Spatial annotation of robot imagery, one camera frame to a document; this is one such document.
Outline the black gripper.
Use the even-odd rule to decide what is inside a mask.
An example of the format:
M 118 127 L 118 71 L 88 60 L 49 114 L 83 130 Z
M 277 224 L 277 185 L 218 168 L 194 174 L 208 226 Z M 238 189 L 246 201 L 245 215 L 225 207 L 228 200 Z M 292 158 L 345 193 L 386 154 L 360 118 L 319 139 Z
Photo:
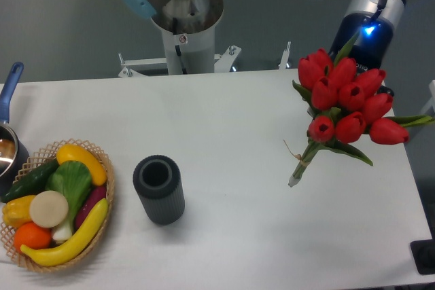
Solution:
M 394 28 L 388 21 L 378 18 L 369 23 L 369 20 L 370 16 L 367 14 L 350 14 L 344 17 L 329 51 L 329 55 L 335 59 L 341 48 L 359 32 L 359 37 L 349 53 L 349 57 L 354 58 L 357 63 L 358 73 L 381 67 L 394 36 Z M 395 92 L 384 85 L 379 87 L 376 94 L 395 96 Z

